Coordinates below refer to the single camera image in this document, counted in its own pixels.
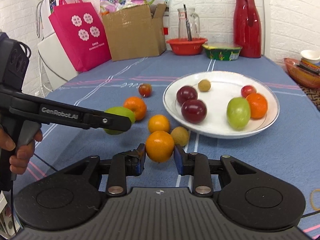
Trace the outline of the person's left hand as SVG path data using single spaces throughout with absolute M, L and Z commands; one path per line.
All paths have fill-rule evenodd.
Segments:
M 35 152 L 35 142 L 40 142 L 43 139 L 42 131 L 38 130 L 35 134 L 33 140 L 28 145 L 22 145 L 16 152 L 15 155 L 10 157 L 10 170 L 14 174 L 24 174 L 27 169 L 29 160 L 34 155 Z M 2 150 L 12 151 L 15 149 L 15 143 L 9 137 L 7 133 L 1 127 L 1 144 Z

